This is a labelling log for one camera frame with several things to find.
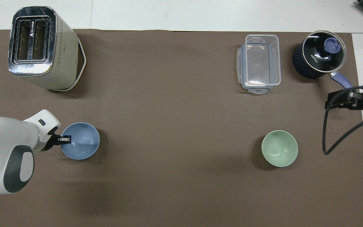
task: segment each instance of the green bowl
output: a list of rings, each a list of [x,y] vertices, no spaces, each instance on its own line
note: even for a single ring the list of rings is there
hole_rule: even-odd
[[[288,132],[276,130],[264,137],[261,143],[261,152],[271,165],[286,167],[297,158],[298,144]]]

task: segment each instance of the saucepan handle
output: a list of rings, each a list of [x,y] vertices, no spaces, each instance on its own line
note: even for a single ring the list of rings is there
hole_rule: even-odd
[[[342,75],[339,71],[331,72],[331,73],[329,73],[329,76],[335,82],[341,84],[341,86],[343,86],[345,89],[353,87],[351,82],[344,75]]]

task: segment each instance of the plastic container lid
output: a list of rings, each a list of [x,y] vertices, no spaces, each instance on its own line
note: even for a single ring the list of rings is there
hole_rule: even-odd
[[[242,85],[278,85],[281,82],[278,37],[246,36],[246,43],[242,45],[242,63]]]

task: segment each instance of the silver toaster top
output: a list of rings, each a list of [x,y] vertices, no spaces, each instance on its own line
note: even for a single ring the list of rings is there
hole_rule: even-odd
[[[46,6],[19,9],[12,20],[8,69],[19,77],[43,76],[52,68],[57,37],[56,12]]]

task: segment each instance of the black cable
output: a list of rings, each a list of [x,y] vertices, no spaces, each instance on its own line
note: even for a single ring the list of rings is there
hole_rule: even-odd
[[[323,147],[323,153],[325,155],[330,154],[330,152],[333,151],[334,148],[336,148],[336,146],[343,141],[344,138],[346,138],[349,134],[351,134],[353,131],[355,131],[357,128],[361,127],[363,125],[363,122],[361,122],[360,124],[356,125],[355,127],[353,127],[352,129],[348,130],[344,135],[342,135],[337,142],[334,143],[334,145],[328,150],[326,151],[326,128],[327,128],[327,116],[329,114],[330,108],[333,105],[333,103],[342,95],[344,95],[345,93],[347,93],[350,90],[355,90],[355,89],[363,89],[363,86],[355,86],[352,88],[347,88],[347,89],[343,89],[342,91],[340,91],[339,93],[337,93],[336,95],[333,96],[333,98],[330,100],[330,102],[328,103],[327,107],[326,107],[326,112],[324,114],[324,121],[323,121],[323,136],[321,138],[321,143],[322,143],[322,147]]]

